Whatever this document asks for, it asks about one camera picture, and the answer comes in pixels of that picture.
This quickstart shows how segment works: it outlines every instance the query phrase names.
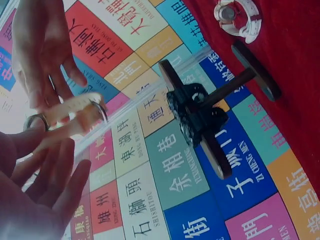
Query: green square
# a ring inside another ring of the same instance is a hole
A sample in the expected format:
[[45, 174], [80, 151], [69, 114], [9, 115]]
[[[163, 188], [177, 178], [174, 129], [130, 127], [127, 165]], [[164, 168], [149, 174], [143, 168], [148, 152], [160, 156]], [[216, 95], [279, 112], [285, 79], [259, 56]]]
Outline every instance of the green square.
[[195, 151], [187, 145], [176, 120], [145, 141], [163, 210], [210, 189]]
[[240, 102], [232, 111], [266, 166], [290, 148], [277, 126], [253, 95]]

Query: hand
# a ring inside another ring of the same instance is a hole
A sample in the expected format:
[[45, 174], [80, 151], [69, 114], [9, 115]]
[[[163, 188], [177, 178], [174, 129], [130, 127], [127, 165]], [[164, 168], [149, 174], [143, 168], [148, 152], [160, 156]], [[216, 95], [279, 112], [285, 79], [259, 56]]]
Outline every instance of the hand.
[[[91, 162], [81, 161], [70, 177], [75, 143], [65, 139], [25, 161], [44, 137], [44, 125], [13, 135], [0, 133], [0, 239], [57, 240], [76, 211]], [[41, 166], [34, 183], [21, 187]]]
[[86, 86], [76, 66], [62, 0], [20, 0], [12, 23], [12, 70], [30, 108], [42, 111], [73, 96], [61, 72]]

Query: red fabric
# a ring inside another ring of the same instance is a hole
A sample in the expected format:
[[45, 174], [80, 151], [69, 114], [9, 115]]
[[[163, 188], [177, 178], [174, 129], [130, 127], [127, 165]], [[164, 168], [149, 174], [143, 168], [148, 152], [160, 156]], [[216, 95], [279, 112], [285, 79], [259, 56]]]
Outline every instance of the red fabric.
[[[319, 196], [320, 4], [317, 0], [253, 1], [262, 15], [262, 28], [258, 38], [246, 46], [274, 77], [282, 97], [270, 102], [254, 81], [247, 87], [286, 138]], [[213, 16], [218, 1], [184, 2], [228, 68], [236, 75], [243, 71], [231, 51], [235, 37], [224, 32]]]

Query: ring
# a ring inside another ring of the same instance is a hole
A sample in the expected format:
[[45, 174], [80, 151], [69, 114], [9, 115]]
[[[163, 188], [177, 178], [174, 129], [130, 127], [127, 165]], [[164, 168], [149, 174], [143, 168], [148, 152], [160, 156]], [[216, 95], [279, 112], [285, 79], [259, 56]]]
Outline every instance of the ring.
[[99, 103], [97, 103], [95, 101], [91, 101], [91, 104], [99, 109], [104, 123], [107, 124], [108, 123], [108, 116], [107, 116], [106, 110]]
[[24, 125], [23, 125], [23, 131], [29, 129], [31, 127], [31, 124], [32, 122], [36, 119], [36, 118], [40, 118], [43, 123], [44, 123], [44, 126], [45, 126], [45, 131], [49, 131], [49, 128], [50, 128], [50, 125], [46, 119], [46, 117], [43, 115], [43, 114], [35, 114], [35, 115], [31, 115], [29, 116], [26, 121], [24, 122]]

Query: table surface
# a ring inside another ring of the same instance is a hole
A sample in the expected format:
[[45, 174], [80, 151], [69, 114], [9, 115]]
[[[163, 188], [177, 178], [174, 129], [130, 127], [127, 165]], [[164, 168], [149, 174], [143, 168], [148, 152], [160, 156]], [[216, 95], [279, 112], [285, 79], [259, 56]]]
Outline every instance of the table surface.
[[[5, 73], [17, 4], [11, 0], [0, 20], [0, 93], [12, 98], [19, 87]], [[64, 0], [64, 7], [88, 86], [62, 73], [74, 95], [101, 93], [108, 115], [159, 79], [158, 61], [176, 68], [207, 44], [179, 0]], [[179, 76], [209, 93], [234, 77], [215, 52]], [[247, 87], [218, 103], [230, 118], [215, 136], [233, 170], [226, 180], [201, 147], [186, 144], [167, 92], [159, 89], [75, 158], [92, 165], [63, 239], [318, 240], [320, 204], [308, 176]]]

